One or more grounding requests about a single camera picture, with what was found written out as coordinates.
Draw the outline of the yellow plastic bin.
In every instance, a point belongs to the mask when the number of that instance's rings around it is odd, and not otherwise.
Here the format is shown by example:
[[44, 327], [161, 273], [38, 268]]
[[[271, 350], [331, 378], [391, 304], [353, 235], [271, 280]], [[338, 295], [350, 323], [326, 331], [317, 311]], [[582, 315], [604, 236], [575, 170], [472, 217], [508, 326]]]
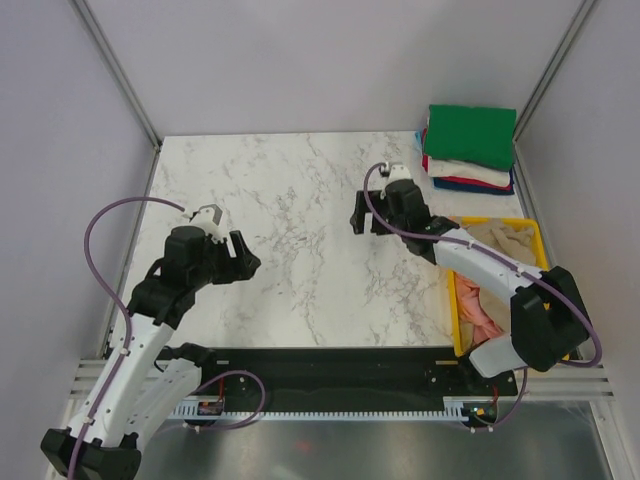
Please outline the yellow plastic bin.
[[[487, 217], [456, 217], [454, 220], [461, 225], [463, 223], [470, 224], [478, 224], [484, 223], [492, 219], [500, 219], [505, 224], [512, 226], [514, 229], [520, 230], [523, 227], [532, 227], [534, 229], [534, 236], [532, 239], [532, 250], [536, 256], [536, 267], [541, 268], [543, 270], [547, 270], [549, 268], [549, 263], [544, 247], [544, 243], [542, 240], [542, 236], [540, 233], [539, 226], [536, 221], [531, 219], [515, 219], [515, 218], [487, 218]], [[452, 340], [454, 344], [454, 351], [458, 356], [462, 356], [468, 351], [470, 351], [473, 347], [479, 345], [475, 345], [471, 347], [469, 350], [464, 351], [461, 347], [461, 335], [459, 328], [459, 317], [458, 317], [458, 307], [456, 303], [456, 289], [454, 284], [454, 274], [457, 272], [448, 271], [447, 272], [447, 285], [449, 291], [449, 300], [451, 304], [451, 318], [452, 318]]]

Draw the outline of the pink t shirt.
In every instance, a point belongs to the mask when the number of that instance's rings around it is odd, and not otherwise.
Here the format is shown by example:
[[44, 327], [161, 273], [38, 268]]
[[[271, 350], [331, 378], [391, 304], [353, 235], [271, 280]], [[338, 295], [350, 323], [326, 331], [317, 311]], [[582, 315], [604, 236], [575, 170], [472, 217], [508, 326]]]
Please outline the pink t shirt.
[[480, 287], [459, 274], [454, 275], [458, 315], [468, 346], [499, 337], [503, 330], [485, 312], [480, 302]]

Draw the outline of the green t shirt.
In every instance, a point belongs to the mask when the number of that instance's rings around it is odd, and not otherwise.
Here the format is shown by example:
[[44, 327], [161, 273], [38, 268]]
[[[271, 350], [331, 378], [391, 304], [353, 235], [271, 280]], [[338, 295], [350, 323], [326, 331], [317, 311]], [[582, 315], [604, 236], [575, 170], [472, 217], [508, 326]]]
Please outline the green t shirt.
[[509, 108], [431, 105], [423, 151], [432, 159], [509, 171], [516, 118]]

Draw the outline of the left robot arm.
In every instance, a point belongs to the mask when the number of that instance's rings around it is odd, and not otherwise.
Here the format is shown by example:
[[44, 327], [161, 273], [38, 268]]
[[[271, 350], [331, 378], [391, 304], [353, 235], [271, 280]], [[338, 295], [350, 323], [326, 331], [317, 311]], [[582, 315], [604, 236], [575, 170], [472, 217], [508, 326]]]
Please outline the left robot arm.
[[220, 378], [212, 349], [187, 343], [145, 389], [154, 362], [200, 290], [250, 280], [260, 265], [238, 230], [221, 237], [214, 224], [197, 223], [171, 231], [163, 256], [134, 287], [124, 334], [87, 399], [66, 427], [44, 435], [41, 451], [59, 475], [136, 476], [146, 444], [169, 414], [188, 395], [211, 392]]

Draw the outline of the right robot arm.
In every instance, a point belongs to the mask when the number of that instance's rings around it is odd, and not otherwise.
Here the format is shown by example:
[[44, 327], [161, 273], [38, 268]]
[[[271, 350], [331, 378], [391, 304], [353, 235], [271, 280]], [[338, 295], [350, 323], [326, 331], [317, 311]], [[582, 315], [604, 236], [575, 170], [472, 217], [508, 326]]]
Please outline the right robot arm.
[[453, 220], [432, 215], [412, 180], [392, 181], [384, 190], [358, 191], [350, 220], [354, 233], [363, 233], [366, 214], [373, 216], [374, 233], [400, 236], [412, 254], [455, 271], [508, 305], [509, 332], [473, 348], [469, 362], [458, 368], [465, 391], [481, 393], [495, 376], [509, 370], [546, 372], [592, 336], [593, 327], [567, 270], [544, 271], [518, 262], [479, 242]]

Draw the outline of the beige t shirt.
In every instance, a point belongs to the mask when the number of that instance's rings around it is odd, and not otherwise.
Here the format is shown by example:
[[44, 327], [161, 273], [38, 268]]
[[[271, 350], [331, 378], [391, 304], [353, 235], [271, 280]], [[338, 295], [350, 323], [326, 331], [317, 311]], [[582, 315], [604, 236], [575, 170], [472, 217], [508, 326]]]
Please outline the beige t shirt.
[[[478, 224], [463, 223], [462, 226], [476, 240], [496, 251], [524, 264], [536, 265], [536, 256], [532, 250], [534, 236], [532, 227], [523, 227], [517, 230], [500, 219], [492, 219]], [[482, 308], [503, 330], [503, 333], [509, 333], [511, 330], [509, 305], [496, 297], [490, 290], [482, 287], [480, 287], [480, 302]], [[473, 346], [468, 346], [467, 335], [463, 331], [460, 318], [459, 328], [461, 347], [464, 351], [467, 351]]]

